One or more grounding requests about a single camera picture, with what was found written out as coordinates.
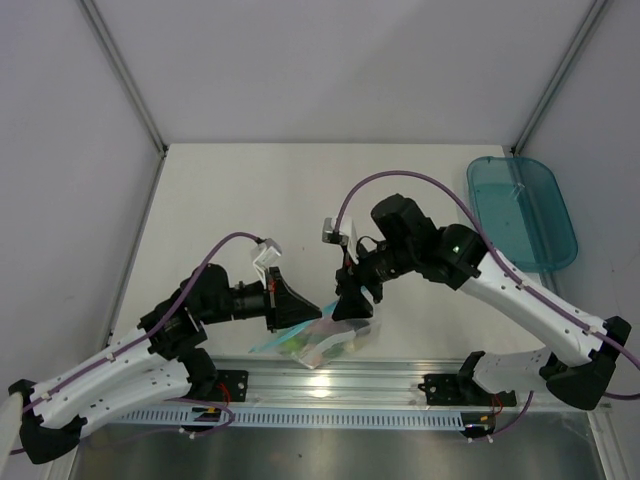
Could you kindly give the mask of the purple eggplant toy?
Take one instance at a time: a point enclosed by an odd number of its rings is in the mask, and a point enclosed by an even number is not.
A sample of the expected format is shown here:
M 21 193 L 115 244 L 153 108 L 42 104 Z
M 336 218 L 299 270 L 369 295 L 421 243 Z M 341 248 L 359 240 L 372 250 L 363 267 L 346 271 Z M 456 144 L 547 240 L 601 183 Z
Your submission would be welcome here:
M 370 335 L 376 330 L 376 328 L 377 328 L 376 324 L 372 324 L 372 323 L 361 324 L 359 328 L 356 330 L 356 334 Z

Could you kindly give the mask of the green bell pepper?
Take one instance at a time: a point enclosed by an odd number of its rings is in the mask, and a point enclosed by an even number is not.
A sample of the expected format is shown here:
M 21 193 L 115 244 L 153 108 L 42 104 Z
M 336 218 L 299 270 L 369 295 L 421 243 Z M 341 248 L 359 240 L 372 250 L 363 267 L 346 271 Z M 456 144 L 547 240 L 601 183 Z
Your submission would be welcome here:
M 291 338 L 283 343 L 283 348 L 289 352 L 301 351 L 306 346 L 306 341 L 301 338 Z

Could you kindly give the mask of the clear zip top bag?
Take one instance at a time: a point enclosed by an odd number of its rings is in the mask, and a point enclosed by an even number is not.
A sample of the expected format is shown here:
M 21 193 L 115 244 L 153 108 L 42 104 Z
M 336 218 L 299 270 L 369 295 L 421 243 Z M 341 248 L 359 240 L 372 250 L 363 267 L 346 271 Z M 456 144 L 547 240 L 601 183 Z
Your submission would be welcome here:
M 336 303 L 333 302 L 324 307 L 321 318 L 278 332 L 273 339 L 251 348 L 249 353 L 255 355 L 273 353 L 292 360 L 307 369 L 316 369 L 334 360 L 348 357 L 378 338 L 381 330 L 381 321 L 378 318 L 334 321 L 331 315 Z M 366 323 L 376 324 L 376 330 L 370 335 L 357 335 L 356 330 L 361 324 Z M 355 349 L 352 346 L 351 342 L 357 337 L 368 339 L 363 348 Z M 291 338 L 304 339 L 306 346 L 297 352 L 285 350 L 283 343 Z

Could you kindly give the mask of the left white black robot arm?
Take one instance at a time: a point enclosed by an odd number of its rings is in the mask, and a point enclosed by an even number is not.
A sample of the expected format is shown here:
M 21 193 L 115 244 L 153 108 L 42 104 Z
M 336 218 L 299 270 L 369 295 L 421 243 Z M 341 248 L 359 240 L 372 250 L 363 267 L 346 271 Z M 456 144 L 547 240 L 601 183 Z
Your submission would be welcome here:
M 235 286 L 222 266 L 200 267 L 109 347 L 51 380 L 19 380 L 10 386 L 26 409 L 19 429 L 22 452 L 33 464 L 45 464 L 138 408 L 165 400 L 210 399 L 219 377 L 201 346 L 210 324 L 262 318 L 269 331 L 276 331 L 321 315 L 277 267 L 268 268 L 263 280 Z

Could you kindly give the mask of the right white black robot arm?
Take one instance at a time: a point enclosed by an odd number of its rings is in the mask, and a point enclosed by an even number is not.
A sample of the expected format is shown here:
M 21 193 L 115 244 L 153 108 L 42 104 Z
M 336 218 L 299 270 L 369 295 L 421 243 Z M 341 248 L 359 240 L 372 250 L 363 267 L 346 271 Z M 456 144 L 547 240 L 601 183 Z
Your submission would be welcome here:
M 323 241 L 343 250 L 333 320 L 372 317 L 385 282 L 418 273 L 492 306 L 543 344 L 516 354 L 471 353 L 455 376 L 460 401 L 480 405 L 491 395 L 546 391 L 580 410 L 598 405 L 631 331 L 628 322 L 586 314 L 529 283 L 478 233 L 461 224 L 436 227 L 410 198 L 394 194 L 382 200 L 371 218 L 383 235 L 373 250 L 360 245 L 338 218 L 324 222 Z

